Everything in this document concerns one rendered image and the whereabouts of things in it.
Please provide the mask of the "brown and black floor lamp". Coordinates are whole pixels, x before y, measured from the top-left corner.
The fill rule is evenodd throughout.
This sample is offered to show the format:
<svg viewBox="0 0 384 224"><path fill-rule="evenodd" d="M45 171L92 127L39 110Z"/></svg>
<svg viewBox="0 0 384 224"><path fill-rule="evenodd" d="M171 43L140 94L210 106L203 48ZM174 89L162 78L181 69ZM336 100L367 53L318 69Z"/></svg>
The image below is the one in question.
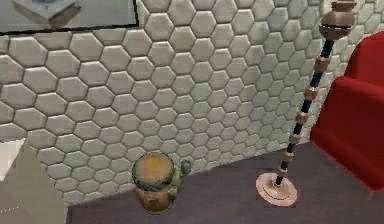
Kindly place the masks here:
<svg viewBox="0 0 384 224"><path fill-rule="evenodd" d="M277 173L263 173L255 181L257 192L271 205L288 207L297 200L298 191L287 178L288 167L294 159L294 150L300 141L303 126L309 118L309 109L318 95L321 78L328 69L334 44L337 40L349 35L355 25L353 9L356 5L356 0L334 0L331 3L331 10L319 22L319 33L325 41L315 60L309 86L303 93L303 102L296 114L295 126L289 136L284 159Z"/></svg>

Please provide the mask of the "black framed wall mirror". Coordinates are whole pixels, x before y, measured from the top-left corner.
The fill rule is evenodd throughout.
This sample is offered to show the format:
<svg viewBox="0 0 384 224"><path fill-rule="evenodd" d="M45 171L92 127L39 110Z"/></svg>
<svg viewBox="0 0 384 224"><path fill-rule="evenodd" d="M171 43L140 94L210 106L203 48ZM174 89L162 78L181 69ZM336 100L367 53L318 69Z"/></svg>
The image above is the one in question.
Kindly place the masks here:
<svg viewBox="0 0 384 224"><path fill-rule="evenodd" d="M0 0L0 36L138 25L136 0Z"/></svg>

